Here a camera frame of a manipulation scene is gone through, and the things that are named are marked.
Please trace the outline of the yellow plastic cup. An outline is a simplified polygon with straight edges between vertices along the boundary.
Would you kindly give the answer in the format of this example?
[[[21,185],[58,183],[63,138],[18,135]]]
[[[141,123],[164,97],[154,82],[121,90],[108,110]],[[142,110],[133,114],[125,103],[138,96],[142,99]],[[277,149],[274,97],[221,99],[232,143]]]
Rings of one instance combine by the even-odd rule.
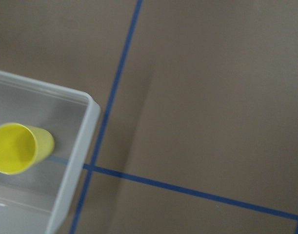
[[[51,155],[55,140],[45,129],[6,123],[0,125],[0,173],[17,175]]]

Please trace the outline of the clear plastic storage box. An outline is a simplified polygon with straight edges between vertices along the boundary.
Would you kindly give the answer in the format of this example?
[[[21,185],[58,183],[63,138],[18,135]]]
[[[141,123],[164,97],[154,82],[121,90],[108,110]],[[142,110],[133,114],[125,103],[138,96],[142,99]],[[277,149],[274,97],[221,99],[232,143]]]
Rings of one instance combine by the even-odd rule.
[[[0,71],[0,126],[39,138],[35,159],[0,172],[0,234],[54,234],[64,222],[100,115],[82,91]]]

